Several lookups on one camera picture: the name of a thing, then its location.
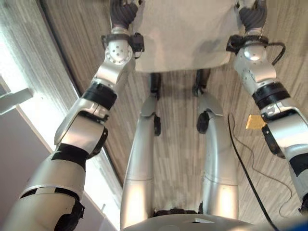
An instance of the robotic hand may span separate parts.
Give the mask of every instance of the robotic hand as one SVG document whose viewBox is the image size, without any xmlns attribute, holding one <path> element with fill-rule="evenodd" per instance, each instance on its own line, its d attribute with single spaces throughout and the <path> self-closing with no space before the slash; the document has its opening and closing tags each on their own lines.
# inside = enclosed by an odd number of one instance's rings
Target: robotic hand
<svg viewBox="0 0 308 231">
<path fill-rule="evenodd" d="M 236 53 L 234 69 L 242 84 L 254 98 L 263 120 L 262 128 L 271 152 L 285 158 L 302 206 L 301 213 L 308 211 L 308 121 L 297 103 L 276 78 L 274 65 L 282 57 L 283 43 L 269 43 L 262 35 L 267 8 L 265 0 L 257 0 L 255 9 L 239 7 L 239 15 L 246 34 L 231 36 L 227 50 Z M 282 52 L 270 63 L 265 47 L 283 46 Z"/>
<path fill-rule="evenodd" d="M 134 70 L 134 54 L 144 51 L 143 37 L 128 33 L 138 6 L 111 1 L 113 28 L 104 37 L 105 60 L 56 131 L 55 152 L 30 179 L 7 217 L 4 231 L 72 231 L 83 216 L 80 199 L 86 160 L 100 152 L 108 135 L 104 123 L 109 110 Z"/>
</svg>

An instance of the white cloth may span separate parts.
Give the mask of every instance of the white cloth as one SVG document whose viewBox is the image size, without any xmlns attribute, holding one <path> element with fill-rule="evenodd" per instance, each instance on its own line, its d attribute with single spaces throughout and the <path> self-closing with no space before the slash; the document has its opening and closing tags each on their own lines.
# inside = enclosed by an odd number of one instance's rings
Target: white cloth
<svg viewBox="0 0 308 231">
<path fill-rule="evenodd" d="M 164 72 L 220 66 L 226 45 L 241 25 L 237 0 L 144 0 L 133 31 L 144 36 L 136 70 Z"/>
</svg>

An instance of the black joint band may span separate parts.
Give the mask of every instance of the black joint band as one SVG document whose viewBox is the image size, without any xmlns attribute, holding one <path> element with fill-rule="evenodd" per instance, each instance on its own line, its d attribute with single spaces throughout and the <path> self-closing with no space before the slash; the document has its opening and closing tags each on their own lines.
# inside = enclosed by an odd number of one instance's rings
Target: black joint band
<svg viewBox="0 0 308 231">
<path fill-rule="evenodd" d="M 86 171 L 88 153 L 73 145 L 62 143 L 51 160 L 67 160 L 80 165 Z"/>
<path fill-rule="evenodd" d="M 280 82 L 276 82 L 259 88 L 252 97 L 258 108 L 261 110 L 269 104 L 289 98 L 290 95 Z"/>
<path fill-rule="evenodd" d="M 30 191 L 27 191 L 25 194 L 23 194 L 20 198 L 24 198 L 26 196 L 30 196 L 30 195 L 33 195 L 37 192 L 37 189 L 32 189 Z"/>
<path fill-rule="evenodd" d="M 294 156 L 290 160 L 290 164 L 296 177 L 298 177 L 299 174 L 308 169 L 308 153 Z"/>
<path fill-rule="evenodd" d="M 56 188 L 54 190 L 55 193 L 62 193 L 62 194 L 66 194 L 66 195 L 69 195 L 71 197 L 74 197 L 76 200 L 79 201 L 79 196 L 77 195 L 77 193 L 73 192 L 73 191 L 70 191 L 68 189 L 63 189 L 63 188 Z"/>
<path fill-rule="evenodd" d="M 260 35 L 247 35 L 243 37 L 243 43 L 251 42 L 251 41 L 257 41 L 259 43 L 269 43 L 269 38 L 266 36 L 260 36 Z"/>
<path fill-rule="evenodd" d="M 103 84 L 93 83 L 86 92 L 82 95 L 82 98 L 98 103 L 107 110 L 115 104 L 117 95 Z"/>
</svg>

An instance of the silver robot leg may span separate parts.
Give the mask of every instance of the silver robot leg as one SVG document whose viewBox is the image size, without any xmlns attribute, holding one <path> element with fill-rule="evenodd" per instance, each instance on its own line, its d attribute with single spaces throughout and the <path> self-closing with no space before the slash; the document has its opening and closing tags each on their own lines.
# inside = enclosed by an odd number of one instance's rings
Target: silver robot leg
<svg viewBox="0 0 308 231">
<path fill-rule="evenodd" d="M 237 173 L 223 110 L 212 95 L 204 93 L 198 114 L 197 129 L 205 133 L 206 141 L 203 213 L 237 219 Z"/>
<path fill-rule="evenodd" d="M 157 97 L 151 95 L 144 102 L 128 161 L 124 181 L 120 227 L 134 225 L 152 217 L 153 210 L 153 148 L 156 134 L 155 115 Z"/>
</svg>

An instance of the black bracket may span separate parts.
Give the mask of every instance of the black bracket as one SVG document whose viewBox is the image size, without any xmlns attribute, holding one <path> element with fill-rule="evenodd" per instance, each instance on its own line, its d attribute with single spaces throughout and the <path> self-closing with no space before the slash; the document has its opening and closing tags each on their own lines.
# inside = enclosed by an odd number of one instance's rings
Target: black bracket
<svg viewBox="0 0 308 231">
<path fill-rule="evenodd" d="M 154 116 L 154 134 L 155 136 L 159 136 L 161 133 L 161 123 L 160 123 L 160 117 L 157 115 Z"/>
<path fill-rule="evenodd" d="M 240 35 L 232 35 L 229 37 L 226 51 L 233 52 L 237 54 L 240 49 L 245 46 L 248 41 L 257 41 L 262 44 L 268 44 L 269 39 L 265 36 L 258 36 L 258 35 L 248 35 L 248 36 L 240 36 Z"/>
<path fill-rule="evenodd" d="M 199 133 L 201 134 L 206 133 L 209 121 L 210 121 L 210 117 L 208 116 L 208 113 L 206 111 L 199 115 L 198 121 L 197 121 L 197 130 Z"/>
<path fill-rule="evenodd" d="M 90 155 L 87 156 L 87 159 L 90 159 L 93 156 L 100 153 L 101 149 L 103 148 L 104 143 L 106 142 L 107 137 L 108 137 L 108 129 L 104 128 L 100 140 L 98 141 L 97 145 L 95 146 L 93 152 L 90 153 Z"/>
<path fill-rule="evenodd" d="M 110 41 L 113 40 L 127 40 L 131 48 L 133 49 L 133 52 L 144 52 L 144 40 L 143 36 L 140 33 L 135 33 L 134 35 L 126 35 L 126 34 L 109 34 L 109 35 L 102 35 L 101 40 L 104 47 L 104 50 L 106 50 L 106 47 L 108 46 Z"/>
<path fill-rule="evenodd" d="M 267 125 L 265 125 L 262 128 L 262 133 L 265 139 L 265 142 L 267 143 L 271 153 L 273 153 L 274 155 L 285 159 L 283 152 L 281 151 L 279 145 L 277 144 L 275 138 L 273 137 L 272 133 L 270 132 L 270 129 Z"/>
<path fill-rule="evenodd" d="M 210 69 L 199 69 L 196 73 L 196 80 L 194 82 L 194 85 L 192 87 L 192 93 L 195 97 L 198 97 L 204 93 L 203 90 L 206 89 L 207 82 L 210 77 Z"/>
</svg>

